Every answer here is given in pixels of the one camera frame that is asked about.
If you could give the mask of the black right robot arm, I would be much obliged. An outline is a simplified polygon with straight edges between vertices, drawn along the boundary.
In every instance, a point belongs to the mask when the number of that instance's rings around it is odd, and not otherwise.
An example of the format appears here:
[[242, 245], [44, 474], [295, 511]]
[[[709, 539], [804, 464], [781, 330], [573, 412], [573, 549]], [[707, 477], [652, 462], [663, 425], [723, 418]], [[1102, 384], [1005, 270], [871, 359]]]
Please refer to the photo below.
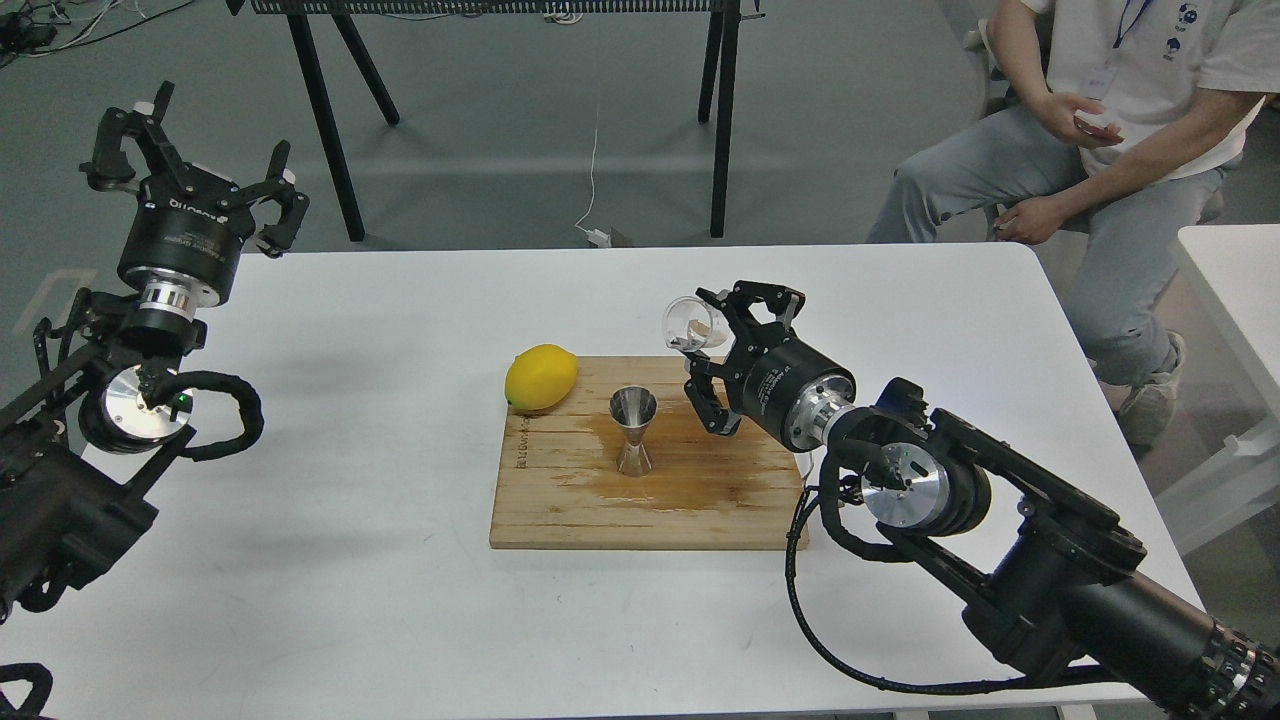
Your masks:
[[[881, 691], [972, 696], [1121, 683], [1171, 719], [1275, 719], [1277, 652], [1146, 577], [1143, 543], [1119, 515], [1010, 445], [896, 378], [872, 404], [850, 370], [801, 341], [805, 304], [782, 284], [739, 281], [666, 309], [703, 428], [742, 420], [792, 454], [820, 455], [786, 536], [785, 584], [800, 632], [832, 667]], [[968, 632], [1014, 676], [918, 684], [859, 670], [808, 621], [797, 544], [812, 515], [841, 548], [909, 562], [963, 602]]]

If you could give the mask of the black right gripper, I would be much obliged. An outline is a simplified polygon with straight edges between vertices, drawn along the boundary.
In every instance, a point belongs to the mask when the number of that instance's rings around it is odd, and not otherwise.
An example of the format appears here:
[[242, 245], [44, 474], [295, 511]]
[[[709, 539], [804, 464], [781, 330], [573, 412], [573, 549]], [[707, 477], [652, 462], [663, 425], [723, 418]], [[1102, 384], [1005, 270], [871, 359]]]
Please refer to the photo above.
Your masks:
[[[806, 301], [805, 293], [780, 284], [739, 281], [731, 290], [698, 290], [694, 297], [719, 309], [728, 323], [728, 343], [760, 322], [753, 306], [762, 304], [785, 329]], [[710, 375], [691, 375], [684, 391], [701, 428], [732, 437], [742, 416], [755, 421], [790, 451], [810, 451], [826, 443], [826, 428], [852, 405], [852, 374], [800, 340], [786, 338], [763, 354], [748, 352], [741, 343], [718, 365], [716, 377], [732, 398], [721, 402]]]

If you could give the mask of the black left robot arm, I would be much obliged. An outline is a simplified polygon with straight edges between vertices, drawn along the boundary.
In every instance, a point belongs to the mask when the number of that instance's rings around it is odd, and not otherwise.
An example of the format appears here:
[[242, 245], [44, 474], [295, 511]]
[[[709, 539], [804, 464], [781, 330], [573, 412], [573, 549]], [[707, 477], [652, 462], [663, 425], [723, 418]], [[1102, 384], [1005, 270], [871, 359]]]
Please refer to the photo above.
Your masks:
[[4, 618], [47, 611], [113, 568], [152, 527], [145, 496], [177, 459], [239, 454], [264, 432], [247, 380], [180, 361], [205, 346], [195, 314], [230, 297], [244, 245], [285, 254], [308, 197], [284, 141], [253, 184], [184, 160], [163, 129], [173, 90], [109, 108], [81, 165], [91, 188], [137, 200], [116, 268], [129, 293], [82, 288], [63, 325], [38, 323], [40, 378], [3, 409]]

